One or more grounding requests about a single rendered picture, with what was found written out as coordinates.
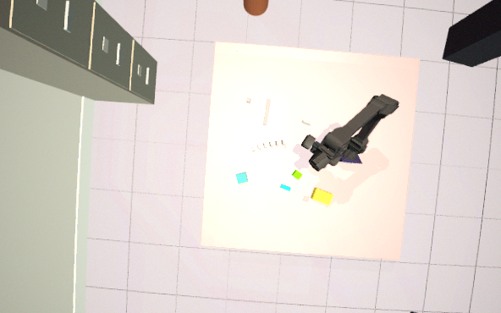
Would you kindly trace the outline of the lime green block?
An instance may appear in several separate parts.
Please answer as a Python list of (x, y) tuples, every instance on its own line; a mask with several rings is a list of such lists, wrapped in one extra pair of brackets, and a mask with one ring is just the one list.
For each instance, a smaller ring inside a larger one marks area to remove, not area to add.
[(303, 175), (302, 173), (300, 173), (299, 171), (295, 170), (292, 174), (294, 177), (296, 177), (297, 179), (300, 179), (300, 177)]

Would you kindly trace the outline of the yellow rectangular block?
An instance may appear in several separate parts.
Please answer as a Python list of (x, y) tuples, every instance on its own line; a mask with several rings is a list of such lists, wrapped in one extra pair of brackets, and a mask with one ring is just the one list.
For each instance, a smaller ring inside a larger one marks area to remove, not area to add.
[(328, 193), (327, 191), (315, 188), (313, 190), (313, 193), (311, 195), (311, 198), (313, 200), (317, 200), (321, 203), (324, 203), (329, 206), (331, 199), (333, 198), (333, 195)]

